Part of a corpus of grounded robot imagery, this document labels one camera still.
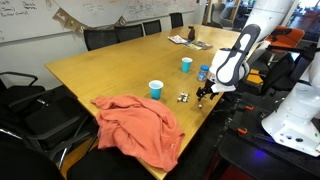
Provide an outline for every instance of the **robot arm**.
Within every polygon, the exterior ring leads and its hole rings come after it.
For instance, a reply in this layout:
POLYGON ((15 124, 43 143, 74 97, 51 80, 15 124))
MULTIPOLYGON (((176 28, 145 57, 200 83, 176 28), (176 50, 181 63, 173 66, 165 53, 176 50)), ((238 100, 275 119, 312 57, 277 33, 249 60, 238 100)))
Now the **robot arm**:
POLYGON ((262 127, 279 144, 303 153, 320 155, 320 133, 312 120, 320 112, 320 39, 314 58, 294 88, 262 127))
POLYGON ((257 0, 245 28, 232 47, 216 52, 204 88, 197 91, 200 101, 206 94, 234 91, 235 84, 246 76, 250 68, 245 58, 252 46, 269 35, 289 11, 293 0, 257 0))

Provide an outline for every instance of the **white wall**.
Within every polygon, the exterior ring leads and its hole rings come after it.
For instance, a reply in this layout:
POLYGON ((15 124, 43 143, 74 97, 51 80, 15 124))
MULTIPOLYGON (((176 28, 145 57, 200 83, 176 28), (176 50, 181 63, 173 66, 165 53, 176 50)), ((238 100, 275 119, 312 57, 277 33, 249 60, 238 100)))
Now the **white wall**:
MULTIPOLYGON (((205 0, 201 0, 194 12, 184 13, 184 24, 201 24, 204 8, 205 0)), ((171 29, 169 16, 160 17, 160 20, 163 31, 171 29)), ((34 74, 39 77, 36 84, 51 89, 61 85, 61 83, 44 67, 44 64, 84 52, 87 52, 87 48, 83 38, 72 32, 0 43, 0 72, 17 71, 34 74)), ((26 80, 5 78, 4 81, 6 85, 10 86, 26 80)))

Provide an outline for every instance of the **office chair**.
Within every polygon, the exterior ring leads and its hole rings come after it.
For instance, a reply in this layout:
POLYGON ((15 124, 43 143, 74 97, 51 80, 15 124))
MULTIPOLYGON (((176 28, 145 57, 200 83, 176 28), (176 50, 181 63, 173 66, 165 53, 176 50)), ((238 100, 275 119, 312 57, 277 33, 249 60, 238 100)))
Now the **office chair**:
POLYGON ((223 11, 226 10, 224 3, 213 3, 211 7, 211 22, 210 26, 221 29, 233 29, 233 22, 228 19, 223 19, 223 11))
POLYGON ((0 104, 0 132, 20 139, 26 147, 46 155, 50 160, 64 150, 59 168, 71 145, 92 134, 81 132, 87 119, 87 112, 68 96, 23 119, 5 104, 0 104))
POLYGON ((285 50, 267 50, 266 48, 269 45, 284 48, 296 48, 303 36, 304 31, 301 29, 277 26, 264 41, 260 42, 258 47, 248 58, 247 63, 251 66, 253 63, 258 62, 259 58, 263 55, 268 59, 258 63, 269 69, 270 64, 272 64, 275 59, 280 59, 288 53, 288 51, 285 50))
POLYGON ((248 92, 257 96, 265 96, 270 89, 275 91, 290 91, 295 82, 290 75, 295 68, 295 62, 290 54, 282 57, 266 74, 261 86, 252 86, 245 80, 239 81, 237 92, 248 92))
POLYGON ((118 43, 114 30, 87 30, 83 31, 84 40, 88 51, 118 43))
POLYGON ((161 22, 160 20, 154 20, 149 22, 143 22, 143 28, 146 36, 161 32, 161 22))
POLYGON ((115 26, 114 27, 118 41, 125 42, 135 38, 143 37, 143 29, 141 24, 131 26, 115 26))
POLYGON ((183 17, 182 13, 175 12, 169 14, 171 19, 171 28, 177 28, 183 26, 183 17))
POLYGON ((55 163, 23 146, 0 142, 0 162, 2 179, 64 180, 55 163))
POLYGON ((31 82, 29 82, 27 85, 13 85, 9 88, 7 88, 0 79, 0 82, 2 84, 2 90, 0 91, 0 103, 10 107, 10 109, 14 113, 17 113, 21 116, 27 114, 28 108, 32 104, 34 104, 36 100, 41 96, 42 92, 45 91, 45 88, 43 86, 33 85, 38 80, 38 77, 18 72, 2 72, 0 73, 0 76, 1 75, 7 75, 8 78, 10 78, 10 76, 17 76, 31 79, 31 82), (19 100, 29 96, 34 97, 30 98, 28 101, 17 103, 19 100))
POLYGON ((154 177, 136 158, 124 155, 117 147, 94 148, 67 171, 68 180, 143 179, 154 177))

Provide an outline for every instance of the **black office chair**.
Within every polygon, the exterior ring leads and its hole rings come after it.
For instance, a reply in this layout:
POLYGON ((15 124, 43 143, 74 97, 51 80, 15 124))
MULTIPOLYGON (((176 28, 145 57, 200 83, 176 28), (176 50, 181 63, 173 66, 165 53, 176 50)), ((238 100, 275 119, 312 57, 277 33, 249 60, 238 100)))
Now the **black office chair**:
POLYGON ((64 180, 55 163, 23 146, 0 142, 0 162, 1 179, 64 180))
POLYGON ((245 82, 239 81, 236 91, 249 92, 257 96, 265 96, 272 88, 276 91, 289 91, 293 88, 295 82, 290 80, 290 75, 295 68, 295 62, 290 54, 282 57, 266 74, 262 86, 252 86, 245 82))
POLYGON ((42 92, 45 91, 45 88, 43 86, 33 85, 38 80, 38 77, 18 72, 2 72, 0 73, 0 76, 1 75, 7 75, 8 78, 10 78, 10 76, 16 76, 31 79, 31 82, 29 82, 27 85, 13 85, 9 88, 5 87, 4 83, 0 79, 0 82, 2 84, 2 88, 0 91, 0 103, 10 107, 10 109, 14 113, 19 114, 19 116, 29 114, 30 112, 28 112, 28 108, 32 104, 34 104, 36 100, 42 95, 42 92), (20 100, 29 96, 34 97, 29 98, 29 100, 27 101, 19 103, 20 100))
POLYGON ((154 180, 155 178, 136 158, 124 155, 118 148, 91 150, 67 172, 68 180, 154 180))
POLYGON ((84 30, 84 40, 88 51, 118 43, 114 30, 84 30))
POLYGON ((176 12, 176 13, 170 13, 171 18, 171 27, 177 28, 183 26, 183 17, 182 13, 176 12))
POLYGON ((162 31, 161 22, 159 19, 155 21, 143 22, 142 24, 146 36, 162 31))
POLYGON ((119 42, 125 42, 139 37, 143 37, 142 24, 131 26, 115 26, 114 27, 119 42))
POLYGON ((26 147, 43 153, 50 160, 54 160, 64 150, 59 167, 71 145, 94 132, 82 132, 87 119, 87 112, 75 99, 68 96, 24 119, 19 118, 5 104, 0 104, 0 132, 21 139, 26 147))

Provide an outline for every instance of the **bottle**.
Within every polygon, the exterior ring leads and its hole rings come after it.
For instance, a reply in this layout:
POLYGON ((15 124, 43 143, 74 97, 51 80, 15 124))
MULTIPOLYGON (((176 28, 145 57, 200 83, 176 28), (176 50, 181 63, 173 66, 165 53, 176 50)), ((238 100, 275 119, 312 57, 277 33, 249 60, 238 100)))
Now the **bottle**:
POLYGON ((189 32, 189 35, 188 35, 188 39, 190 41, 193 41, 196 37, 195 37, 195 30, 194 30, 194 27, 193 26, 189 26, 189 29, 190 29, 190 32, 189 32))
POLYGON ((198 74, 198 80, 199 81, 205 81, 206 78, 207 78, 207 74, 208 74, 208 71, 209 71, 209 66, 203 64, 200 66, 200 71, 199 71, 199 74, 198 74))

